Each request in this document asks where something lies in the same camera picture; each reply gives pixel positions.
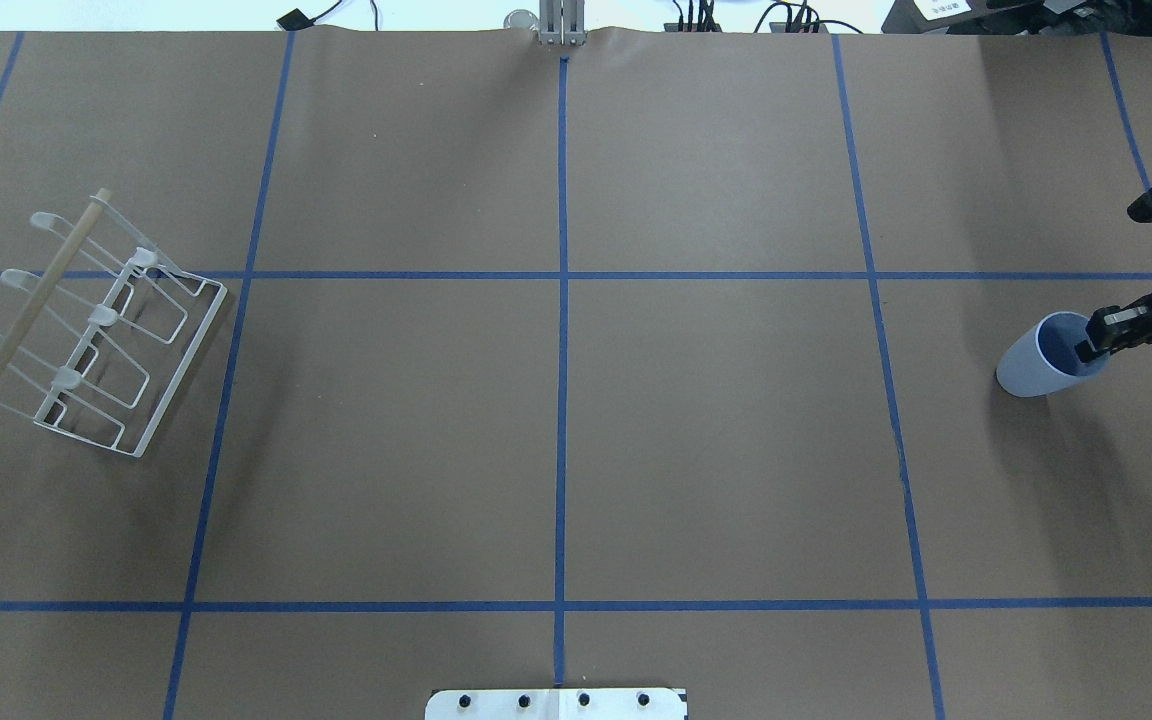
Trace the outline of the blue plastic cup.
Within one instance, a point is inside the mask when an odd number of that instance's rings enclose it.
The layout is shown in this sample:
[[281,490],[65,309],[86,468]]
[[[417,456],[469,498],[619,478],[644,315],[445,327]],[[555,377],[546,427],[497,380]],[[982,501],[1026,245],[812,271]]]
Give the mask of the blue plastic cup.
[[1076,351],[1089,340],[1087,323],[1087,316],[1069,311],[1044,316],[998,361],[998,386],[1015,397],[1041,397],[1091,381],[1105,372],[1111,356],[1102,354],[1083,361]]

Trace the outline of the small black sensor puck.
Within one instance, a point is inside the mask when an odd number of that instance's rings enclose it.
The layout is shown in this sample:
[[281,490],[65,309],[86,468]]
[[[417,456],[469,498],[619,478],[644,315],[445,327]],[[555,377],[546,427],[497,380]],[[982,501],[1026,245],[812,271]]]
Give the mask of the small black sensor puck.
[[280,15],[280,17],[276,18],[276,24],[280,29],[283,29],[285,32],[297,32],[301,31],[301,29],[314,26],[314,18],[311,18],[310,15],[306,15],[296,8],[291,9],[291,12],[285,13],[285,15]]

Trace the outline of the aluminium frame post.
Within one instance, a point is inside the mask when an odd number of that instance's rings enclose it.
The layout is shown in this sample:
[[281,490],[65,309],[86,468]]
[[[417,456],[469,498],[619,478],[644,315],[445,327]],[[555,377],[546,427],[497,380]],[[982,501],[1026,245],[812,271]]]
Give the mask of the aluminium frame post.
[[541,0],[536,37],[543,46],[577,47],[588,41],[584,0]]

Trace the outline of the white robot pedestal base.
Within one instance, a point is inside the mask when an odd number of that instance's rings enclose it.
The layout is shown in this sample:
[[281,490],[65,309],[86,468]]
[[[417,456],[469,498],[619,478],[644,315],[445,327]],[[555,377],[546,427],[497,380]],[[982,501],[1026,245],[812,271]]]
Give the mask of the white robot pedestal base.
[[448,689],[425,719],[689,719],[685,691],[667,687]]

